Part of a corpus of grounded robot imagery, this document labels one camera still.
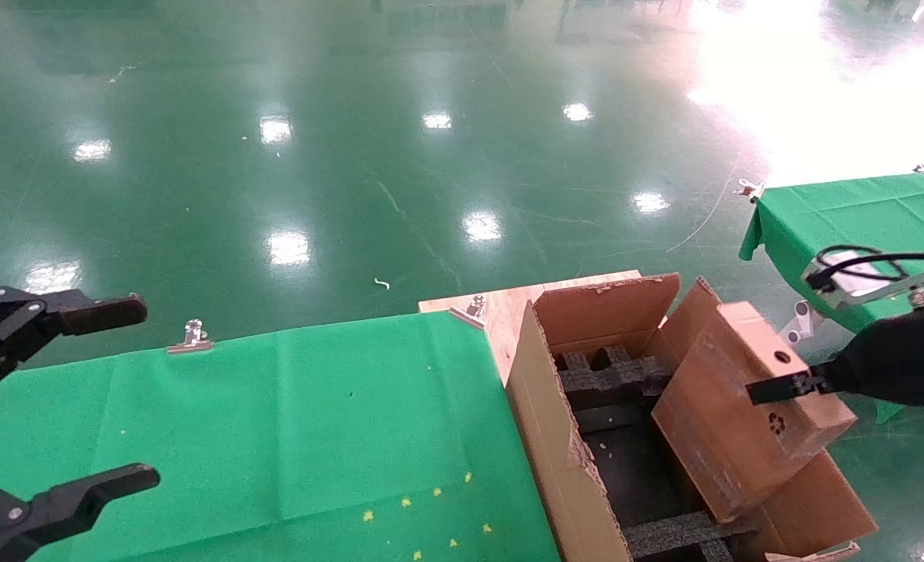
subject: metal bracket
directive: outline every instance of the metal bracket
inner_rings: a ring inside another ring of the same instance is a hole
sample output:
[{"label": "metal bracket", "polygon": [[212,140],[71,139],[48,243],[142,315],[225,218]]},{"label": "metal bracket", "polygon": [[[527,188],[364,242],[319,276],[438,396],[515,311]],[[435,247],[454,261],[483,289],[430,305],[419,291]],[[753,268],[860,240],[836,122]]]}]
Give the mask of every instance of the metal bracket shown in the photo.
[{"label": "metal bracket", "polygon": [[465,310],[452,306],[448,312],[466,324],[482,330],[486,328],[486,321],[483,320],[483,316],[486,315],[486,307],[486,297],[483,295],[476,295],[472,298],[472,302],[469,303],[469,306],[466,307]]},{"label": "metal bracket", "polygon": [[794,317],[784,325],[779,335],[787,344],[795,345],[814,336],[816,328],[825,321],[826,316],[822,316],[808,301],[799,301],[794,303]]},{"label": "metal bracket", "polygon": [[184,323],[184,341],[167,348],[167,355],[191,353],[194,351],[208,351],[215,345],[215,341],[208,339],[208,334],[202,330],[202,321],[192,318]]}]

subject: green table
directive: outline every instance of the green table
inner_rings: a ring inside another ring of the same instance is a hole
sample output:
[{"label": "green table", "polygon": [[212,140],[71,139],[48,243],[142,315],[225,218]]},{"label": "green table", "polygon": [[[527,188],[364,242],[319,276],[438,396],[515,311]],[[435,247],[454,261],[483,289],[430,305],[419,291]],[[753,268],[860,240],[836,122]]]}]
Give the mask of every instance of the green table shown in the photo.
[{"label": "green table", "polygon": [[[834,244],[872,246],[886,252],[924,251],[924,174],[768,189],[754,210],[740,259],[751,260],[761,244],[798,294],[852,332],[879,318],[908,312],[904,298],[834,310],[805,285],[801,274],[816,252]],[[911,273],[924,270],[924,262],[902,265]],[[887,419],[896,411],[880,408],[880,417]]]},{"label": "green table", "polygon": [[37,562],[558,562],[485,336],[448,313],[17,372],[0,486],[163,483]]}]

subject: metal binder clip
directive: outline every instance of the metal binder clip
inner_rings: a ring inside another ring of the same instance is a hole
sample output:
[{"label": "metal binder clip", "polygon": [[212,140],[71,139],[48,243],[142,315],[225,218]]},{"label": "metal binder clip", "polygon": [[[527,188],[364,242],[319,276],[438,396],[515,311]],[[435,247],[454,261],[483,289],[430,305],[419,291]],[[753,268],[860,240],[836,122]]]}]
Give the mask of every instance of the metal binder clip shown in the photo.
[{"label": "metal binder clip", "polygon": [[486,297],[483,295],[476,295],[473,297],[472,302],[469,303],[469,306],[466,307],[464,311],[452,306],[448,312],[450,312],[452,316],[475,328],[479,328],[480,330],[486,328],[486,322],[483,321],[483,316],[486,314]]},{"label": "metal binder clip", "polygon": [[208,339],[208,334],[202,330],[202,321],[194,318],[184,323],[184,341],[167,348],[168,355],[178,353],[191,353],[192,351],[208,351],[215,342]]}]

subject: cardboard box flap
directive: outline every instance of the cardboard box flap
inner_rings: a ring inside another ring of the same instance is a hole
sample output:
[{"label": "cardboard box flap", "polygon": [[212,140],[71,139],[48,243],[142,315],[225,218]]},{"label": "cardboard box flap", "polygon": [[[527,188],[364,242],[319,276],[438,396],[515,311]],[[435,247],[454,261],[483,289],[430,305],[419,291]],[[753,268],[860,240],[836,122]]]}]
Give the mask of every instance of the cardboard box flap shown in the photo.
[{"label": "cardboard box flap", "polygon": [[535,303],[549,345],[654,331],[670,310],[677,273],[545,292]]},{"label": "cardboard box flap", "polygon": [[816,455],[755,513],[761,551],[808,556],[877,525],[830,453]]},{"label": "cardboard box flap", "polygon": [[625,536],[590,450],[580,438],[530,302],[507,380],[507,396],[563,559],[631,562]]},{"label": "cardboard box flap", "polygon": [[719,295],[709,287],[704,277],[698,277],[691,290],[666,318],[662,328],[659,328],[659,337],[651,342],[652,349],[645,355],[655,355],[671,363],[670,367],[676,369],[687,354],[691,342],[698,337],[702,327],[716,312],[716,307],[722,304]]}]

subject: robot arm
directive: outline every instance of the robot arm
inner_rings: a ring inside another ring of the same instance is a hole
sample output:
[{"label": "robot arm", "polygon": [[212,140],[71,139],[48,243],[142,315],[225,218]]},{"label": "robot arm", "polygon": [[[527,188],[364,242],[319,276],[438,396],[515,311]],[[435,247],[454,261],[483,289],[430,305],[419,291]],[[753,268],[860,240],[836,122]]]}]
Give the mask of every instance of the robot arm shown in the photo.
[{"label": "robot arm", "polygon": [[[789,400],[811,392],[844,391],[908,406],[924,406],[924,272],[908,276],[897,267],[900,275],[887,277],[873,268],[871,272],[848,271],[852,266],[873,261],[924,259],[924,254],[881,254],[866,250],[873,254],[837,265],[818,258],[805,271],[805,281],[834,308],[861,306],[907,294],[914,310],[877,320],[836,357],[809,367],[808,372],[748,385],[752,403]],[[882,283],[877,288],[852,290],[841,285],[837,277],[841,273]]]},{"label": "robot arm", "polygon": [[[138,296],[94,301],[80,291],[33,295],[0,287],[0,382],[60,335],[141,323]],[[60,484],[22,501],[0,488],[0,562],[22,562],[42,546],[87,532],[108,502],[155,487],[151,466],[131,464]]]}]

